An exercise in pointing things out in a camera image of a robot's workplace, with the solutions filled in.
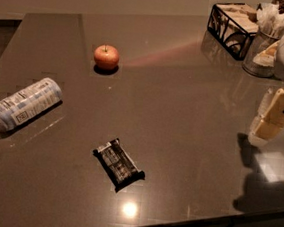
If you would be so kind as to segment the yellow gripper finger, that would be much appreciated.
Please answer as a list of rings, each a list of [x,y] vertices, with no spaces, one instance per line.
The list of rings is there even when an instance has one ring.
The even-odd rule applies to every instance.
[[[268,88],[258,112],[250,124],[248,141],[261,147],[275,138],[284,128],[284,87]]]

